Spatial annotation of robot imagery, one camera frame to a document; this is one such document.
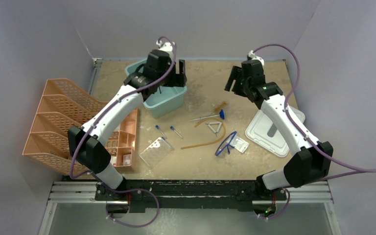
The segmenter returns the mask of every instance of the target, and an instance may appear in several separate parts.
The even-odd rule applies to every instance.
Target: brown rubber tube
[[[204,120],[201,120],[199,121],[195,126],[194,128],[196,128],[197,126],[199,126],[201,123],[203,123],[204,121],[206,120],[210,120],[210,119],[214,119],[216,121],[220,121],[216,118],[207,118],[207,119],[204,119]],[[190,145],[190,146],[184,146],[184,147],[181,147],[181,149],[187,149],[187,148],[196,148],[196,147],[201,147],[201,146],[205,146],[205,145],[210,145],[210,144],[213,144],[213,143],[217,143],[217,142],[220,142],[225,136],[226,136],[226,126],[224,125],[224,123],[221,122],[221,126],[224,128],[224,133],[223,135],[218,138],[217,140],[214,140],[212,142],[209,142],[209,143],[201,143],[201,144],[196,144],[196,145]]]

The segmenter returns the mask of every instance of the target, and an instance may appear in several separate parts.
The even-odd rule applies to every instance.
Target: orange plastic organizer
[[[67,131],[92,119],[107,103],[100,102],[68,79],[47,81],[23,155],[69,175],[71,155]],[[118,171],[133,170],[138,110],[133,110],[108,139],[105,147]],[[74,174],[87,170],[74,164]]]

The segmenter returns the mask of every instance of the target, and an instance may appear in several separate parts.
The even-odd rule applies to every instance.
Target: wooden table
[[[96,84],[94,96],[102,101],[109,101],[118,91],[126,78],[125,67],[133,62],[104,61]],[[269,171],[282,168],[290,159],[290,154],[279,158],[260,147],[245,136],[245,130],[258,111],[247,98],[224,91],[224,86],[233,65],[239,62],[187,62],[187,87],[185,103],[158,119],[154,119],[150,111],[143,105],[139,107],[139,128],[136,144],[136,170],[123,175],[129,179],[232,179],[251,180]],[[276,82],[286,94],[291,90],[289,76],[284,61],[267,62],[264,66],[266,81]],[[215,151],[219,143],[208,146],[184,149],[182,146],[217,139],[207,125],[194,128],[191,119],[209,114],[214,106],[226,101],[224,108],[227,128],[226,136],[232,131],[250,143],[248,149],[241,154],[233,149],[231,154],[224,153],[219,157]],[[297,107],[295,97],[289,104]],[[161,136],[155,128],[159,125],[175,148],[152,169],[139,158],[152,141]],[[173,125],[184,137],[181,139],[169,127]]]

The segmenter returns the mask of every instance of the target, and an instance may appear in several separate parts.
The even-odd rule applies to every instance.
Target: white plastic lid
[[[305,115],[301,111],[292,106],[290,106],[290,108],[295,112],[301,122],[305,120]],[[286,157],[289,152],[289,147],[283,139],[283,136],[277,130],[272,120],[261,110],[257,112],[250,125],[247,127],[246,136],[281,158]]]

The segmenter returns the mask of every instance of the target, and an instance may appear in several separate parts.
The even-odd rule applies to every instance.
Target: tabletop
[[[97,80],[94,97],[101,101],[109,101],[119,90],[126,78],[125,68],[132,61],[103,61]],[[198,180],[252,180],[257,176],[275,169],[283,168],[290,160],[288,154],[284,158],[277,157],[245,136],[245,131],[258,108],[245,97],[224,91],[232,66],[240,66],[240,62],[192,61],[186,62],[187,88],[182,107],[154,119],[151,111],[143,105],[139,107],[137,142],[135,146],[134,172],[121,172],[128,179],[198,179]],[[266,62],[264,65],[266,82],[276,82],[286,94],[291,90],[289,75],[284,61]],[[235,149],[228,154],[225,150],[220,156],[215,152],[218,143],[207,146],[181,149],[183,146],[211,142],[218,137],[206,124],[194,127],[191,119],[210,114],[223,101],[225,120],[222,122],[226,134],[237,131],[238,136],[250,143],[248,149],[241,154]],[[297,108],[295,96],[289,104]],[[168,142],[175,150],[164,153],[162,159],[152,168],[148,167],[139,154],[154,140],[161,136],[155,128],[159,125],[168,137]],[[180,138],[170,126],[184,137]]]

